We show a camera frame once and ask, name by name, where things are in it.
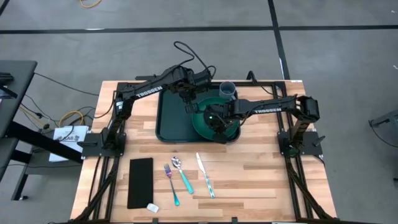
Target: black desk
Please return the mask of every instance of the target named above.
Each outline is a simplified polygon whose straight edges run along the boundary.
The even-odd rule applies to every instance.
[[[50,138],[51,136],[48,136],[48,138],[40,132],[35,132],[13,121],[30,85],[30,81],[32,81],[36,66],[37,62],[35,61],[0,60],[0,72],[10,73],[14,77],[14,81],[7,84],[7,88],[18,95],[16,99],[2,100],[0,102],[0,181],[11,159],[28,164],[28,166],[65,166],[65,163],[83,163],[80,152],[60,144],[58,141],[54,141]],[[15,149],[18,140],[45,149],[45,151],[36,154],[18,151]],[[69,161],[49,163],[50,152],[67,158]],[[31,170],[34,174],[39,174],[38,171],[40,171],[40,169]],[[22,189],[29,175],[28,171],[29,168],[25,167],[12,200],[20,199]]]

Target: fork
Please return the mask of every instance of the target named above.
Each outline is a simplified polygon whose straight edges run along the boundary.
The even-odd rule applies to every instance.
[[[164,165],[164,170],[166,171],[166,176],[170,180],[170,184],[172,186],[173,194],[174,194],[174,204],[175,206],[180,205],[180,201],[178,201],[177,194],[175,194],[174,187],[173,187],[173,182],[172,182],[172,171],[170,170],[170,167],[168,164]]]

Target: green bowl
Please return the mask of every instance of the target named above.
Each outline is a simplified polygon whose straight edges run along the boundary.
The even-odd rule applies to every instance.
[[[204,111],[206,109],[207,105],[223,104],[228,101],[229,101],[228,99],[221,98],[221,97],[209,97],[209,98],[206,98],[198,103],[198,109],[200,111]],[[201,136],[203,136],[204,138],[207,138],[209,140],[214,140],[213,135],[215,132],[207,126],[207,124],[205,122],[205,114],[203,114],[203,113],[192,114],[192,124],[198,134],[200,134]],[[231,127],[227,128],[227,130],[224,133],[225,136],[227,138],[231,137],[235,133],[235,131],[238,129],[238,127],[239,127],[239,121],[235,121],[231,125]]]

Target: gray floor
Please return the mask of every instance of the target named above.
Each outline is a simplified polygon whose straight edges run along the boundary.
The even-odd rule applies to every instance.
[[[396,1],[276,0],[275,8],[281,26],[398,24]],[[0,29],[233,25],[271,25],[267,1],[103,0],[83,9],[78,1],[10,0],[0,17]],[[398,30],[282,32],[291,78],[303,80],[307,94],[319,100],[322,118],[316,127],[326,135],[326,171],[344,220],[398,219],[398,189],[392,183],[398,177],[398,150],[380,142],[368,126],[369,119],[398,109],[397,39]],[[0,60],[36,60],[37,72],[97,93],[102,80],[132,80],[179,63],[186,56],[173,48],[175,40],[216,65],[217,78],[244,78],[248,70],[258,78],[282,78],[272,31],[0,35]],[[201,69],[198,62],[188,66]],[[40,77],[27,94],[57,119],[97,100]],[[29,99],[24,103],[34,108]],[[34,129],[23,114],[16,121]],[[377,131],[398,144],[386,129]],[[79,173],[29,177],[24,194],[30,200],[10,202],[20,171],[8,168],[0,183],[0,223],[68,220]]]

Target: cutlery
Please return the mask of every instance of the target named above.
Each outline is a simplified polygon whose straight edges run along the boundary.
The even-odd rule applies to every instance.
[[[164,165],[164,170],[166,171],[166,176],[169,178],[170,184],[172,186],[172,190],[173,190],[173,194],[174,194],[174,204],[175,204],[175,206],[179,206],[180,201],[178,200],[177,194],[175,194],[175,191],[174,191],[173,182],[172,182],[172,171],[170,170],[170,167],[168,164]]]
[[[180,171],[181,177],[184,180],[184,183],[185,183],[185,186],[188,189],[188,192],[190,194],[193,194],[193,189],[192,189],[191,185],[189,184],[188,179],[185,177],[184,173],[181,170],[181,160],[179,158],[177,158],[177,157],[173,157],[172,158],[172,164],[173,164],[173,166],[175,168],[177,168]]]
[[[198,160],[200,170],[205,175],[205,179],[206,179],[207,187],[209,188],[210,196],[211,196],[211,198],[215,198],[216,196],[214,195],[213,189],[211,188],[209,177],[206,174],[205,167],[203,166],[203,163],[201,162],[199,153],[197,153],[197,160]]]

